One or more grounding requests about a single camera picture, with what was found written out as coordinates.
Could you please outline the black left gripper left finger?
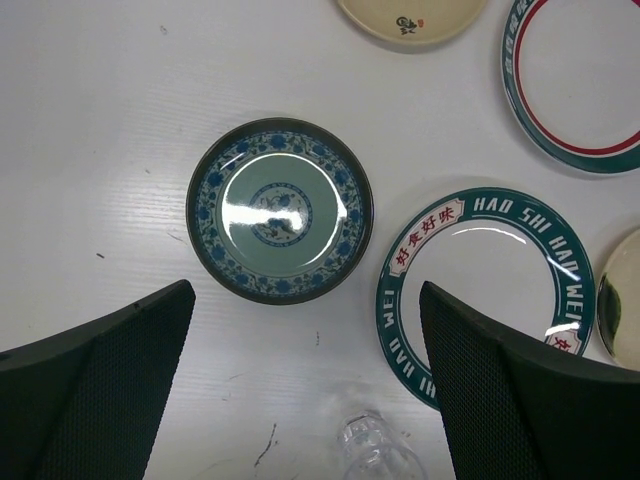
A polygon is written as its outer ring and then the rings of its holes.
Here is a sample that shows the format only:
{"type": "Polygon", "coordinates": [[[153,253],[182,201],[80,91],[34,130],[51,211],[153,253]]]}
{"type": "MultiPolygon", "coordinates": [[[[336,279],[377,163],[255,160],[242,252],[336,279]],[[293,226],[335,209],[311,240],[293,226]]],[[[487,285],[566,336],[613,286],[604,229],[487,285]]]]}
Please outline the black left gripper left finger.
{"type": "Polygon", "coordinates": [[[143,478],[195,299],[180,280],[2,352],[2,478],[143,478]]]}

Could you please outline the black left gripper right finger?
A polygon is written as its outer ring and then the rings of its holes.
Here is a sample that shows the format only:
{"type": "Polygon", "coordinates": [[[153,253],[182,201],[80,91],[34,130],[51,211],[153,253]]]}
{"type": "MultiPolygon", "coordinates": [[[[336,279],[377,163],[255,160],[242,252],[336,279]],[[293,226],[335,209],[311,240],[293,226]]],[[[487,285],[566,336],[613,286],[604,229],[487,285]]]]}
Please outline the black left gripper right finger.
{"type": "Polygon", "coordinates": [[[564,353],[432,282],[419,305],[457,478],[638,478],[638,372],[564,353]]]}

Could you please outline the green red ring plate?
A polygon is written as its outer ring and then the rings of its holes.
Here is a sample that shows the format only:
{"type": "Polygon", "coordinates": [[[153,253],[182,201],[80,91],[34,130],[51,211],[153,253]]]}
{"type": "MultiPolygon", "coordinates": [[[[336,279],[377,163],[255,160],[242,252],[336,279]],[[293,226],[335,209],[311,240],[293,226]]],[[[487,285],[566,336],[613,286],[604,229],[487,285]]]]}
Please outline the green red ring plate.
{"type": "Polygon", "coordinates": [[[516,1],[500,60],[511,109],[546,154],[590,173],[638,169],[638,2],[516,1]]]}

